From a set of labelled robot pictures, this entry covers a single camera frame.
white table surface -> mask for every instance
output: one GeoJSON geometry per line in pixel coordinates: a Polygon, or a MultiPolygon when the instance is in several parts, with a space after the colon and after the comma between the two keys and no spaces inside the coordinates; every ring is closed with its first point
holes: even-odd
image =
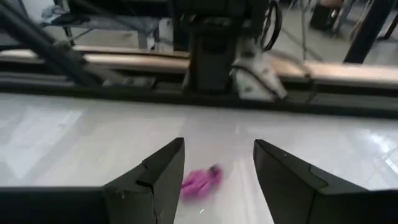
{"type": "Polygon", "coordinates": [[[0,184],[103,185],[179,136],[186,174],[219,163],[225,175],[206,199],[180,202],[175,223],[272,223],[255,139],[367,189],[398,187],[397,121],[8,94],[0,184]]]}

pink plush toy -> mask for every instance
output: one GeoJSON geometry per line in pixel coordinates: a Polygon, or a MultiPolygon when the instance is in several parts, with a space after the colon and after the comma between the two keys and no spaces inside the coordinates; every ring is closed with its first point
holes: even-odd
{"type": "Polygon", "coordinates": [[[182,196],[204,197],[212,187],[221,182],[222,176],[223,171],[219,165],[213,165],[208,170],[194,170],[182,182],[182,196]]]}

black cable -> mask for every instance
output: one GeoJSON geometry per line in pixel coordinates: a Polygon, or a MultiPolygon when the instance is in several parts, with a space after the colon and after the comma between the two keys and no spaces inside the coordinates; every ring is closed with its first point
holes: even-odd
{"type": "MultiPolygon", "coordinates": [[[[291,34],[289,31],[287,31],[285,28],[281,28],[281,30],[286,36],[296,45],[299,45],[302,47],[302,43],[299,40],[299,38],[295,37],[293,34],[291,34]]],[[[315,60],[319,62],[323,62],[322,56],[316,53],[316,51],[312,50],[310,47],[306,47],[306,51],[309,55],[311,55],[315,60]]]]}
{"type": "Polygon", "coordinates": [[[271,89],[266,83],[264,83],[263,80],[261,80],[255,73],[253,70],[251,70],[250,68],[247,68],[245,66],[242,65],[232,65],[232,69],[237,69],[237,70],[242,70],[244,72],[246,72],[247,74],[249,74],[251,77],[253,77],[262,87],[263,89],[265,89],[265,91],[269,92],[272,94],[272,96],[274,96],[274,98],[276,99],[280,99],[282,100],[282,98],[276,93],[275,90],[271,89]]]}
{"type": "Polygon", "coordinates": [[[272,49],[276,40],[278,39],[281,27],[282,27],[282,11],[280,10],[278,2],[276,0],[272,0],[269,3],[268,13],[265,15],[265,26],[261,36],[261,47],[263,51],[272,49]],[[267,33],[271,25],[272,12],[275,13],[275,27],[271,35],[271,39],[266,45],[267,33]]]}
{"type": "Polygon", "coordinates": [[[303,60],[307,59],[307,36],[305,35],[305,13],[307,12],[307,6],[304,7],[304,0],[300,0],[301,10],[301,37],[302,37],[302,48],[303,48],[303,60]]]}
{"type": "Polygon", "coordinates": [[[282,60],[288,60],[289,62],[298,66],[299,69],[304,72],[304,78],[307,79],[307,83],[310,85],[311,88],[311,92],[309,93],[308,98],[305,100],[305,102],[310,103],[318,94],[318,87],[315,79],[312,77],[313,72],[311,71],[311,69],[308,68],[300,59],[295,58],[285,52],[281,52],[279,50],[270,50],[268,51],[268,53],[282,60]]]}

metal frame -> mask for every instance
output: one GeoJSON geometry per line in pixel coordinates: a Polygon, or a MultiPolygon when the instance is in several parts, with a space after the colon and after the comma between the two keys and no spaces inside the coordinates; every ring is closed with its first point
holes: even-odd
{"type": "Polygon", "coordinates": [[[344,62],[363,63],[386,22],[396,0],[374,0],[344,62]]]}

black post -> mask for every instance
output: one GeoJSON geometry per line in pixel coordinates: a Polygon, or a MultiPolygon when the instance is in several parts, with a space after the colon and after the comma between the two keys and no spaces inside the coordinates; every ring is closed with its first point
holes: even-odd
{"type": "Polygon", "coordinates": [[[398,13],[395,16],[394,20],[391,22],[391,25],[388,27],[388,30],[386,34],[380,38],[377,38],[378,40],[388,40],[391,37],[391,34],[393,33],[394,29],[396,29],[398,25],[398,13]]]}
{"type": "Polygon", "coordinates": [[[348,50],[344,63],[363,63],[380,33],[395,0],[374,0],[348,50]]]}

